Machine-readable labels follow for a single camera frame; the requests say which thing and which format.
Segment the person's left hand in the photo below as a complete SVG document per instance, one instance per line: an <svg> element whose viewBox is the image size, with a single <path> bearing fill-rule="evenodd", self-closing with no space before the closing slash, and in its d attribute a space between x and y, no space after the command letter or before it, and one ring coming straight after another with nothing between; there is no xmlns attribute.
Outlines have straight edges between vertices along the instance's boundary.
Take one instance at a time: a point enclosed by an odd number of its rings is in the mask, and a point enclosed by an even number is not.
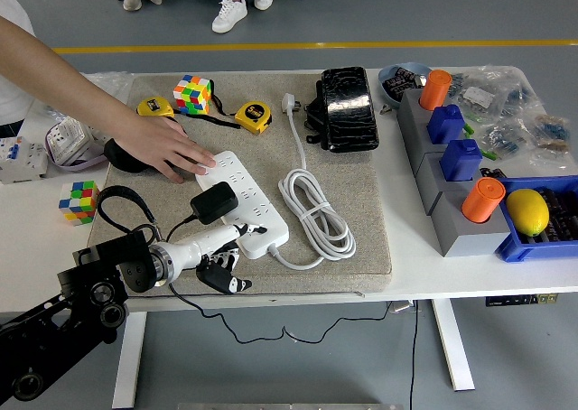
<svg viewBox="0 0 578 410"><path fill-rule="evenodd" d="M182 176L173 167L203 175L207 168L216 165L211 152L165 117L134 115L114 139L135 159L152 166L172 182L183 183Z"/></svg>

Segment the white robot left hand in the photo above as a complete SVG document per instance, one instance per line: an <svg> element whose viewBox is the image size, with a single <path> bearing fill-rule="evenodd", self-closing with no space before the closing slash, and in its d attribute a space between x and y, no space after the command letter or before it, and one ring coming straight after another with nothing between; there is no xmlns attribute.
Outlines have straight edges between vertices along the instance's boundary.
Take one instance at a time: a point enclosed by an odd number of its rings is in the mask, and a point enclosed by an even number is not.
<svg viewBox="0 0 578 410"><path fill-rule="evenodd" d="M174 282L183 270L194 269L197 278L222 294L236 294L252 286L250 280L236 278L231 270L219 264L213 257L225 245L235 242L245 234L263 234L267 228L257 225L226 225L201 232L177 243L160 242L151 247L156 251L163 266L163 277L167 284Z"/></svg>

